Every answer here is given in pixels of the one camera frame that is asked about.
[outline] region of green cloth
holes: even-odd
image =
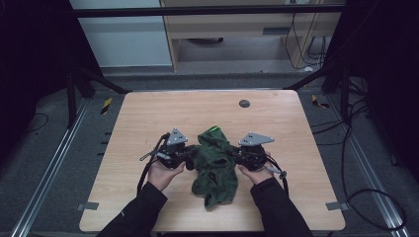
[[[213,126],[198,136],[198,152],[193,157],[198,177],[192,184],[192,192],[205,197],[205,207],[233,201],[237,190],[235,162],[231,155],[234,146]]]

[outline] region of wooden table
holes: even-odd
[[[250,107],[239,102],[248,100]],[[177,127],[199,144],[198,135],[218,125],[232,145],[249,131],[272,136],[264,148],[288,172],[290,197],[311,230],[341,230],[341,210],[328,210],[336,201],[310,127],[295,91],[171,91],[126,95],[99,169],[81,230],[102,230],[136,195],[136,185],[151,151],[161,135]],[[185,171],[163,192],[168,201],[153,229],[171,231],[262,231],[260,213],[250,196],[251,182],[236,169],[238,189],[231,204],[212,211],[204,199],[191,192],[197,172]]]

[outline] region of cable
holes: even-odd
[[[375,226],[376,228],[382,229],[382,230],[396,231],[396,230],[399,230],[399,229],[403,228],[405,226],[406,220],[407,220],[406,212],[403,209],[403,207],[398,203],[398,201],[396,201],[389,194],[386,194],[383,191],[379,191],[379,190],[375,190],[375,189],[361,189],[361,190],[358,190],[358,191],[354,192],[353,194],[351,194],[349,196],[348,195],[347,188],[346,188],[346,182],[345,182],[345,147],[346,147],[346,141],[348,140],[348,138],[350,137],[351,132],[352,132],[352,119],[354,118],[354,116],[356,116],[357,114],[359,114],[361,112],[365,112],[365,111],[368,110],[368,108],[366,106],[363,106],[363,107],[360,107],[359,109],[357,109],[356,111],[354,111],[354,107],[359,102],[362,102],[362,101],[363,100],[358,101],[351,108],[349,124],[347,124],[347,126],[348,126],[347,127],[347,131],[345,133],[344,142],[342,143],[342,152],[341,152],[341,179],[342,179],[342,189],[343,189],[343,192],[345,194],[346,203],[348,203],[350,205],[350,207],[352,207],[354,209],[354,211],[359,216],[361,216],[366,222],[368,222],[369,224]],[[378,194],[381,194],[381,195],[384,195],[384,196],[390,198],[397,205],[397,207],[402,212],[402,216],[401,216],[402,223],[399,226],[397,226],[397,227],[386,227],[386,226],[379,225],[379,224],[373,222],[372,220],[368,219],[366,216],[364,216],[359,210],[357,210],[357,208],[354,206],[354,204],[351,202],[351,200],[352,200],[352,198],[356,197],[357,195],[362,194],[362,193],[365,193],[365,192],[378,193]]]
[[[362,103],[364,101],[364,99],[361,99],[359,101],[357,101],[354,105],[352,105],[351,109],[350,109],[350,113],[349,113],[349,119],[348,119],[348,123],[347,123],[347,130],[345,132],[345,136],[342,142],[339,143],[330,143],[330,144],[317,144],[317,145],[336,145],[336,144],[342,144],[342,150],[341,150],[341,182],[342,182],[342,190],[343,193],[345,195],[345,199],[346,199],[346,203],[352,207],[354,209],[354,211],[361,217],[363,218],[367,223],[369,223],[372,226],[375,226],[378,229],[381,230],[386,230],[386,231],[396,231],[399,229],[402,229],[405,225],[406,225],[406,221],[407,221],[407,215],[406,215],[406,211],[403,209],[403,207],[401,206],[401,204],[392,196],[390,196],[389,194],[380,191],[380,190],[375,190],[375,189],[360,189],[356,192],[354,192],[353,194],[349,195],[348,191],[347,191],[347,187],[346,187],[346,181],[345,181],[345,148],[346,148],[346,141],[348,140],[348,138],[350,137],[351,133],[352,133],[352,120],[359,115],[362,112],[366,112],[368,110],[367,106],[361,106],[360,108],[355,110],[355,107],[357,104]],[[325,125],[328,123],[333,123],[333,122],[338,122],[337,124],[342,124],[343,122],[341,120],[334,120],[334,121],[329,121],[329,122],[324,122],[321,124],[317,124],[317,125],[313,125],[312,127],[315,126],[320,126],[320,125]],[[323,132],[326,130],[330,130],[334,127],[336,127],[337,124],[334,124],[328,128],[325,128],[323,130],[314,132],[313,134],[319,133],[319,132]],[[389,198],[395,205],[396,207],[398,207],[398,209],[401,211],[401,219],[402,219],[402,223],[399,226],[396,227],[387,227],[387,226],[382,226],[379,225],[375,222],[373,222],[372,220],[368,219],[364,214],[362,214],[361,211],[359,211],[356,206],[351,202],[351,200],[363,193],[377,193],[383,196],[386,196],[387,198]]]
[[[338,121],[342,121],[342,120],[341,119],[338,119],[338,120],[333,120],[333,121],[327,121],[327,122],[324,122],[324,123],[320,123],[320,124],[316,124],[316,125],[311,125],[310,127],[322,126],[322,125],[325,125],[325,124],[329,124],[329,123],[333,123],[333,122],[338,122]]]
[[[302,56],[302,52],[301,52],[301,47],[300,47],[300,45],[299,45],[299,41],[298,41],[298,38],[297,38],[297,36],[296,36],[296,31],[295,31],[295,27],[294,27],[294,21],[295,21],[295,13],[293,13],[293,19],[292,19],[292,21],[291,21],[290,29],[289,29],[289,31],[288,31],[288,33],[287,33],[286,40],[285,40],[286,52],[287,52],[287,55],[288,55],[289,59],[291,60],[291,55],[290,55],[290,53],[289,53],[289,51],[288,51],[288,37],[289,37],[289,35],[290,35],[291,30],[293,29],[293,34],[294,34],[294,36],[295,36],[295,39],[296,39],[296,44],[297,44],[297,46],[298,46],[299,56],[301,57],[302,61],[304,61],[304,63],[305,63],[306,65],[305,65],[305,66],[303,66],[303,67],[295,67],[295,66],[293,66],[293,64],[292,64],[292,67],[293,67],[293,69],[303,69],[303,68],[305,68],[305,67],[307,67],[307,66],[312,66],[312,65],[315,65],[315,63],[306,62],[306,61],[304,60],[304,57]]]
[[[360,30],[360,28],[364,25],[364,23],[367,21],[367,19],[373,14],[373,11],[376,9],[378,5],[379,0],[377,0],[370,10],[370,12],[367,14],[367,16],[360,22],[360,24],[352,31],[352,33],[346,38],[346,40],[338,47],[338,49],[335,50],[335,52],[329,57],[328,60],[324,61],[324,63],[329,62],[342,48],[352,39],[352,37],[355,35],[357,31]]]
[[[44,116],[45,117],[45,121],[43,122],[43,124],[41,126],[39,126],[37,128],[34,128],[32,130],[27,130],[26,132],[34,132],[34,131],[37,131],[37,130],[43,128],[44,126],[46,126],[46,124],[48,123],[49,117],[46,114],[44,114],[44,113],[35,113],[35,115],[36,116]]]

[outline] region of black wire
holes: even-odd
[[[332,146],[332,145],[340,145],[340,144],[342,144],[343,143],[343,141],[340,141],[340,142],[336,142],[336,143],[316,143],[316,145],[318,145],[318,146]]]
[[[330,124],[330,123],[338,122],[338,121],[342,121],[342,120],[338,119],[338,120],[333,120],[333,121],[327,121],[327,122],[323,122],[323,123],[320,123],[320,124],[311,125],[311,127],[322,126],[322,125],[325,125],[325,124]]]
[[[303,66],[303,67],[295,67],[295,66],[293,66],[293,64],[292,64],[292,67],[293,67],[294,69],[303,69],[303,68],[305,68],[306,66],[312,66],[312,65],[315,65],[315,63],[310,63],[310,62],[306,62],[306,61],[305,61],[305,59],[304,59],[304,57],[303,57],[303,55],[302,55],[301,46],[299,45],[298,37],[296,36],[296,31],[295,31],[295,24],[294,24],[294,22],[295,22],[295,13],[293,13],[293,19],[292,19],[292,21],[291,21],[290,29],[289,29],[289,31],[288,31],[288,33],[287,33],[287,36],[286,36],[286,41],[285,41],[285,45],[286,45],[286,52],[287,52],[287,55],[288,55],[289,59],[291,60],[291,56],[290,56],[290,53],[289,53],[289,51],[288,51],[288,37],[289,37],[289,35],[290,35],[291,30],[293,29],[293,34],[294,34],[294,36],[295,36],[296,45],[298,46],[299,56],[301,57],[302,61],[303,61],[306,65],[305,65],[305,66]]]
[[[358,101],[357,103],[354,104],[354,106],[351,108],[350,111],[350,119],[349,119],[349,124],[347,124],[347,131],[345,133],[345,137],[344,137],[344,142],[342,143],[342,151],[341,151],[341,179],[342,179],[342,189],[346,198],[346,203],[348,203],[350,205],[350,207],[352,207],[354,209],[354,211],[361,216],[366,222],[368,222],[369,224],[375,226],[376,228],[382,229],[382,230],[386,230],[386,231],[395,231],[395,230],[399,230],[401,228],[403,228],[406,224],[406,220],[407,220],[407,216],[406,216],[406,212],[403,209],[403,207],[398,203],[398,201],[396,201],[392,196],[390,196],[389,194],[384,193],[383,191],[379,191],[379,190],[375,190],[375,189],[362,189],[362,190],[358,190],[356,192],[354,192],[353,194],[351,194],[350,196],[348,195],[348,191],[346,188],[346,182],[345,182],[345,147],[346,147],[346,141],[348,140],[349,136],[351,135],[352,132],[352,119],[359,113],[366,111],[366,106],[360,107],[358,108],[356,111],[354,111],[354,107],[355,105],[357,105],[358,103],[362,102],[363,100]],[[359,194],[362,194],[364,192],[372,192],[372,193],[378,193],[381,195],[384,195],[388,198],[390,198],[396,205],[397,207],[401,210],[402,212],[402,223],[397,226],[397,227],[386,227],[386,226],[381,226],[379,224],[376,224],[375,222],[371,221],[370,219],[368,219],[367,217],[365,217],[359,210],[357,210],[357,208],[351,203],[351,199]]]
[[[324,129],[321,129],[321,130],[318,130],[318,131],[314,131],[313,134],[318,134],[318,133],[321,133],[321,132],[325,132],[325,131],[331,130],[331,129],[337,127],[338,125],[340,125],[342,123],[343,123],[343,121],[341,120],[338,123],[333,124],[332,126],[329,126],[327,128],[324,128]]]
[[[324,63],[329,62],[330,60],[334,60],[334,56],[337,55],[337,53],[342,50],[342,48],[345,47],[345,45],[347,43],[349,43],[352,39],[352,37],[360,30],[360,28],[364,25],[364,23],[367,21],[367,19],[371,16],[371,14],[373,13],[373,11],[376,9],[377,5],[378,5],[379,0],[376,1],[376,3],[374,4],[374,6],[372,7],[372,9],[370,10],[370,12],[367,14],[367,16],[360,22],[360,24],[352,31],[352,33],[346,38],[346,40],[340,45],[340,47],[338,47],[335,52],[330,55],[328,60],[325,60]]]
[[[36,116],[44,116],[45,117],[45,121],[43,122],[43,124],[41,126],[39,126],[37,128],[34,128],[32,130],[27,130],[26,132],[34,132],[34,131],[40,130],[41,128],[43,128],[44,126],[46,126],[46,124],[48,123],[49,117],[46,114],[44,114],[44,113],[35,113],[35,115]]]

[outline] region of metal rail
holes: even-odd
[[[300,5],[244,5],[244,6],[201,6],[201,7],[157,7],[120,9],[80,9],[72,11],[49,11],[54,16],[76,18],[150,17],[185,15],[232,15],[273,13],[333,13],[367,9],[363,5],[346,4],[300,4]]]
[[[13,237],[24,237],[27,236],[32,224],[34,223],[35,218],[37,217],[38,212],[41,209],[43,201],[46,198],[46,195],[53,183],[53,180],[61,166],[62,161],[64,160],[65,155],[67,154],[68,148],[80,126],[81,120],[84,118],[86,113],[87,106],[89,104],[88,99],[82,99],[79,111],[77,113],[77,120],[72,127],[68,128],[65,132],[58,148],[55,151],[48,167],[46,168],[45,173],[32,196],[29,204],[27,205],[24,213],[20,217],[19,221],[12,230]]]

